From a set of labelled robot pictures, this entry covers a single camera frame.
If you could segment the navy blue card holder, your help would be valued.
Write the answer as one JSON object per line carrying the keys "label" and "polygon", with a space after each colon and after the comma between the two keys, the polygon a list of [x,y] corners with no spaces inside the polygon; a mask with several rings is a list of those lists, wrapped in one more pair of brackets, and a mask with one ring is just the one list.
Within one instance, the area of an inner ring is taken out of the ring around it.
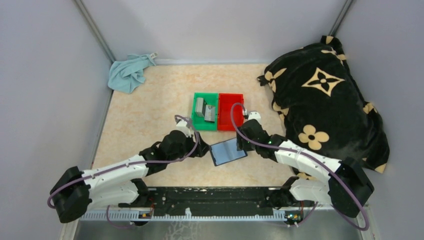
{"label": "navy blue card holder", "polygon": [[211,145],[210,154],[216,167],[248,156],[245,150],[238,150],[236,137]]}

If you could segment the white VIP card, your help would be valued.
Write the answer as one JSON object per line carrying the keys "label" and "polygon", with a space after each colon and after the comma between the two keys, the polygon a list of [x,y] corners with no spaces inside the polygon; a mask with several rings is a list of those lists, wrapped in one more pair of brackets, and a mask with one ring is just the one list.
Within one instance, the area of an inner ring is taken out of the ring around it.
{"label": "white VIP card", "polygon": [[204,111],[204,121],[214,123],[216,118],[216,107],[214,105],[207,104]]}

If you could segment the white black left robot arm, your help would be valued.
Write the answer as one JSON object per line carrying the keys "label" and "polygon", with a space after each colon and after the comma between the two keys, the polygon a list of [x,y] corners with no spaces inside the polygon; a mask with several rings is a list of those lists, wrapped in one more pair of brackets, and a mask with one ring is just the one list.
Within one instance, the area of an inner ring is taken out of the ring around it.
{"label": "white black left robot arm", "polygon": [[143,177],[187,158],[202,158],[210,149],[191,120],[177,115],[174,130],[128,159],[88,170],[68,168],[50,190],[47,205],[63,224],[107,206],[144,207],[150,193]]}

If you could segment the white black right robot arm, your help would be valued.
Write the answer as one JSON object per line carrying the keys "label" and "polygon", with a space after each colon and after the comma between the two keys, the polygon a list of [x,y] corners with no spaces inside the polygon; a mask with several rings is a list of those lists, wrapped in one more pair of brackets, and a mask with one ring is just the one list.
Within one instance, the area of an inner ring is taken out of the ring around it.
{"label": "white black right robot arm", "polygon": [[264,159],[288,165],[312,177],[309,180],[290,177],[277,194],[270,197],[278,207],[310,201],[330,205],[349,218],[365,212],[364,206],[374,192],[374,186],[354,159],[326,157],[281,135],[269,135],[263,129],[257,111],[244,111],[243,117],[245,122],[236,129],[239,150],[255,151]]}

